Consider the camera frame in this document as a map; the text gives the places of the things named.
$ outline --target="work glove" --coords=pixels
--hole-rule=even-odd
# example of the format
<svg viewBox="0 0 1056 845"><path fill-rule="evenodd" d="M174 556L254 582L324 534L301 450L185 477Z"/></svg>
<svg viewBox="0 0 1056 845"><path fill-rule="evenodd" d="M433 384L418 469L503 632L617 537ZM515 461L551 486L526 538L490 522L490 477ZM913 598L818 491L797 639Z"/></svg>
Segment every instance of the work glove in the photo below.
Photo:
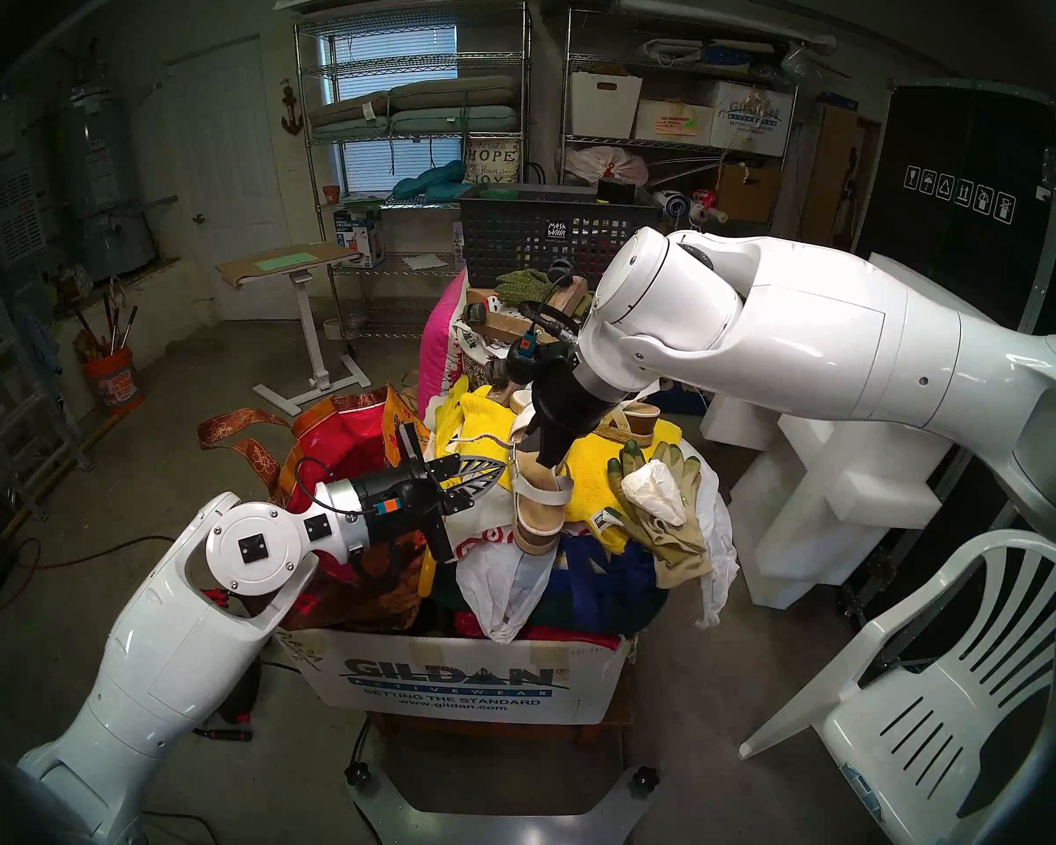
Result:
<svg viewBox="0 0 1056 845"><path fill-rule="evenodd" d="M543 302L552 283L539 269L516 269L496 276L496 298L515 307L522 302Z"/></svg>
<svg viewBox="0 0 1056 845"><path fill-rule="evenodd" d="M700 523L696 518L700 461L698 457L685 459L679 447L665 442L657 445L652 458L660 459L673 474L684 507L684 523L673 526L626 497L621 481L645 465L645 455L633 439L621 449L618 458L611 457L607 463L607 484L624 513L614 508L607 510L623 525L631 539L649 549L655 557L657 586L667 589L712 569L709 547L703 541Z"/></svg>

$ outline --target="white door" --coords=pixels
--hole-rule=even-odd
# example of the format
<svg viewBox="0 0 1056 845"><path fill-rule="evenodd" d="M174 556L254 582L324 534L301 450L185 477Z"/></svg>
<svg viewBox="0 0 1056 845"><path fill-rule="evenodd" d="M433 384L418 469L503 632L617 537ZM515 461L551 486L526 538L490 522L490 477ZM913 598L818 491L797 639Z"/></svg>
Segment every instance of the white door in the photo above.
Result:
<svg viewBox="0 0 1056 845"><path fill-rule="evenodd" d="M182 143L194 247L224 320L297 318L289 278L230 287L224 260L289 245L262 87L259 41L227 44L169 68L173 131Z"/></svg>

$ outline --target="ladder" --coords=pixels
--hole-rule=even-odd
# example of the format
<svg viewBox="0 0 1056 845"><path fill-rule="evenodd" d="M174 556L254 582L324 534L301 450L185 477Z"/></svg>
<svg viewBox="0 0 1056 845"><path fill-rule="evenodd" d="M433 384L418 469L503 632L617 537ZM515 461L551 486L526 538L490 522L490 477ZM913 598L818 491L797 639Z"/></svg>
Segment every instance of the ladder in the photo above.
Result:
<svg viewBox="0 0 1056 845"><path fill-rule="evenodd" d="M5 374L8 364L18 372L17 382L10 382ZM48 382L27 354L0 294L1 495L45 521L48 513L39 505L37 491L68 457L84 470L93 468L79 445L79 433L48 392Z"/></svg>

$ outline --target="window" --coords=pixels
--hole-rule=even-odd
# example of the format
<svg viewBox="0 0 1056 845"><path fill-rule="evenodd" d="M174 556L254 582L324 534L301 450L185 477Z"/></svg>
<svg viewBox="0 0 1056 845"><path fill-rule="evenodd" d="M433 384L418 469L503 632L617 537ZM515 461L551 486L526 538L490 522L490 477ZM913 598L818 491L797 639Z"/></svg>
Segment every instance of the window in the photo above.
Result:
<svg viewBox="0 0 1056 845"><path fill-rule="evenodd" d="M414 56L416 54L452 54L457 51L457 30L455 26L440 26L437 30L421 30L403 33L377 33L375 35L352 36L337 41L337 62L375 60L391 56ZM321 42L321 62L328 63L328 42ZM335 102L372 93L374 90L390 90L399 84L414 81L435 81L457 78L457 69L429 69L420 71L399 71L367 76L354 76L338 80L338 90L333 90L333 80L324 81L324 99ZM333 167L339 181L340 157L344 157L344 173L347 177L348 193L375 193L390 190L403 177L414 177L431 166L442 166L461 155L460 138L430 138L414 140L397 138L375 143L345 143L333 146Z"/></svg>

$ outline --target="black mesh basket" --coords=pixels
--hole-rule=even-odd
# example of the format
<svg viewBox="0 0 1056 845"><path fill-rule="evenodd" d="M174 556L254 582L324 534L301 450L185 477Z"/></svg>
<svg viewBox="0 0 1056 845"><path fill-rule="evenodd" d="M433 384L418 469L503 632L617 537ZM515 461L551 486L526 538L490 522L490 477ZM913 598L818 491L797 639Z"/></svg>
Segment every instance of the black mesh basket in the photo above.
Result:
<svg viewBox="0 0 1056 845"><path fill-rule="evenodd" d="M641 227L657 223L652 205L600 205L591 187L502 185L517 200L482 200L482 187L459 195L466 268L470 285L496 286L496 276L515 269L546 269L557 257L590 287L617 250Z"/></svg>

